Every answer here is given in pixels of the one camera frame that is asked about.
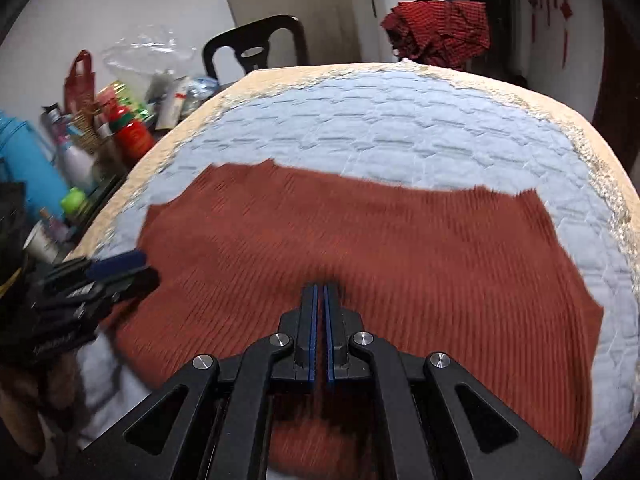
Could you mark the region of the white pink spray bottle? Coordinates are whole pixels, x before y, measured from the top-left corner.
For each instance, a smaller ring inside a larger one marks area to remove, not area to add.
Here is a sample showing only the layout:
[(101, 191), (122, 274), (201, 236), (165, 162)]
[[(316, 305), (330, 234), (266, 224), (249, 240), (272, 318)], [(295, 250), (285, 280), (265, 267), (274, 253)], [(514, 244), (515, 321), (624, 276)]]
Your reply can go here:
[(70, 183), (86, 194), (92, 193), (98, 185), (93, 175), (93, 158), (73, 144), (69, 136), (59, 136), (56, 149), (58, 161)]

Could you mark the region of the blue water jug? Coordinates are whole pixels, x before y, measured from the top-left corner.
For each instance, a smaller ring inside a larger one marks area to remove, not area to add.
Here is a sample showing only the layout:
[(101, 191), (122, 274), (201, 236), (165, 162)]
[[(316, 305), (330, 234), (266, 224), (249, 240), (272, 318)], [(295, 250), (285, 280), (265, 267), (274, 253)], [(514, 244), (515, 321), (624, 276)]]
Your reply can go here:
[(70, 189), (43, 154), (39, 140), (29, 122), (1, 113), (1, 180), (24, 185), (31, 222), (40, 219), (42, 208), (62, 220), (61, 200)]

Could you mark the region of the small green bottle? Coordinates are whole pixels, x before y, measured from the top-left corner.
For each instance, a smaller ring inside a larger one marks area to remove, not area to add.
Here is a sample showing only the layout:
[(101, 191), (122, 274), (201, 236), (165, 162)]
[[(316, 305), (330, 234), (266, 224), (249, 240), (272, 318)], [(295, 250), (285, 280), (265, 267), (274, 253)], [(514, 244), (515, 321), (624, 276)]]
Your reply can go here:
[(88, 198), (80, 188), (70, 188), (68, 193), (60, 200), (62, 211), (67, 218), (72, 218), (82, 212), (89, 205)]

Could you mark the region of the blue quilted table cover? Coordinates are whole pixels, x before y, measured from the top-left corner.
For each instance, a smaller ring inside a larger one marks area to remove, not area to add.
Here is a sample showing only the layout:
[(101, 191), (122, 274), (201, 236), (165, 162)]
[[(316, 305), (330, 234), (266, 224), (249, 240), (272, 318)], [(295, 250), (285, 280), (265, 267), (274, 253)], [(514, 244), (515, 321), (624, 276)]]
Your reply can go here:
[(585, 117), (513, 84), (410, 62), (258, 70), (161, 138), (77, 250), (133, 248), (149, 206), (205, 167), (266, 159), (412, 188), (535, 190), (604, 310), (582, 475), (604, 471), (639, 411), (639, 197)]

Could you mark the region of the red sauce bottle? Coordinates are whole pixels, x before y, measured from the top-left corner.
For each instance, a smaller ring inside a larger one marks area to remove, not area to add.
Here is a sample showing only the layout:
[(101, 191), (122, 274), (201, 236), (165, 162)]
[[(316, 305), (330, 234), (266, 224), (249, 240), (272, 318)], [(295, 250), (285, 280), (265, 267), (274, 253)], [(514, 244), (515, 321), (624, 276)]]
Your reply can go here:
[(143, 122), (134, 117), (128, 107), (115, 105), (108, 113), (108, 125), (116, 148), (125, 165), (132, 168), (151, 151), (154, 139)]

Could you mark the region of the red gift bag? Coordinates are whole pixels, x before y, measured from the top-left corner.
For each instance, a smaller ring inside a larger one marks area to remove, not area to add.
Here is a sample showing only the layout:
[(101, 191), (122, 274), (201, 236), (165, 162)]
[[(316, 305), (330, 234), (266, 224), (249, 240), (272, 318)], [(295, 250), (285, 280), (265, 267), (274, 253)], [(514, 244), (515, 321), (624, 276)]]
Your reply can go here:
[(94, 102), (96, 73), (92, 68), (92, 56), (87, 50), (81, 50), (73, 60), (63, 87), (64, 110), (75, 115)]

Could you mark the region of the white tube box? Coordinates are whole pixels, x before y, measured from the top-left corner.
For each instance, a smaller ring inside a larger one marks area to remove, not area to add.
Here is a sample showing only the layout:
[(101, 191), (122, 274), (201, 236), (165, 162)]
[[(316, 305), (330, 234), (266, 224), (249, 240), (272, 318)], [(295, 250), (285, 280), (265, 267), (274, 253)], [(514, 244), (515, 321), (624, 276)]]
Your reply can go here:
[(171, 130), (178, 125), (189, 82), (190, 78), (185, 76), (176, 79), (168, 86), (157, 112), (155, 124), (157, 131)]

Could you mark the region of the clear plastic bag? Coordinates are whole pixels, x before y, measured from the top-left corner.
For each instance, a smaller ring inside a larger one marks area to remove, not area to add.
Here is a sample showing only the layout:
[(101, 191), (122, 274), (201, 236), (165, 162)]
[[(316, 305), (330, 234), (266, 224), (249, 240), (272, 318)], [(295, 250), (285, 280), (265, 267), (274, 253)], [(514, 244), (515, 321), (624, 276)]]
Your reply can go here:
[(198, 50), (160, 25), (131, 29), (104, 49), (101, 58), (110, 73), (144, 105), (162, 98), (175, 80), (200, 71)]

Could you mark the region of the rust red knit sweater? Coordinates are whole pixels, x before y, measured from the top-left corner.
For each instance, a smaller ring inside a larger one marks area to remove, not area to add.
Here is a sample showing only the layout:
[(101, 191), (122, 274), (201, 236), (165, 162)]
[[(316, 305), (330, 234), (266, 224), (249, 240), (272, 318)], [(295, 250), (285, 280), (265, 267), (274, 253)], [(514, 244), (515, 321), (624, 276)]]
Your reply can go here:
[[(105, 327), (154, 394), (112, 434), (123, 479), (576, 479), (602, 322), (534, 191), (420, 191), (205, 169), (146, 213), (160, 286)], [(323, 286), (363, 330), (329, 382)], [(318, 285), (316, 379), (277, 378)]]

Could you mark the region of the dark wooden chair far left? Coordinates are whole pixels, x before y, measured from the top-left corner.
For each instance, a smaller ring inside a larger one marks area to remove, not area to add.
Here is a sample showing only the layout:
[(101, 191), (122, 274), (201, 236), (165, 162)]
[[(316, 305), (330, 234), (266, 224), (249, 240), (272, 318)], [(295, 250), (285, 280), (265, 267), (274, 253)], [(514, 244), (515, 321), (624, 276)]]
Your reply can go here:
[(218, 79), (214, 56), (222, 48), (233, 50), (235, 59), (246, 74), (267, 68), (270, 38), (278, 30), (290, 33), (294, 42), (296, 65), (308, 66), (309, 54), (302, 22), (293, 15), (277, 14), (235, 27), (209, 39), (202, 50), (207, 76)]

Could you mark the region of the red checkered cloth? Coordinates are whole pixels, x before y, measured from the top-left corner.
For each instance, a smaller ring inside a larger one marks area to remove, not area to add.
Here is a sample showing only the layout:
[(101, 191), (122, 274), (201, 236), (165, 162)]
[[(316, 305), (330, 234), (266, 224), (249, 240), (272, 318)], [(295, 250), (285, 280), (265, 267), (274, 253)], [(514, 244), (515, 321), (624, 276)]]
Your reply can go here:
[(401, 1), (382, 19), (398, 58), (462, 70), (490, 48), (486, 6), (470, 0)]

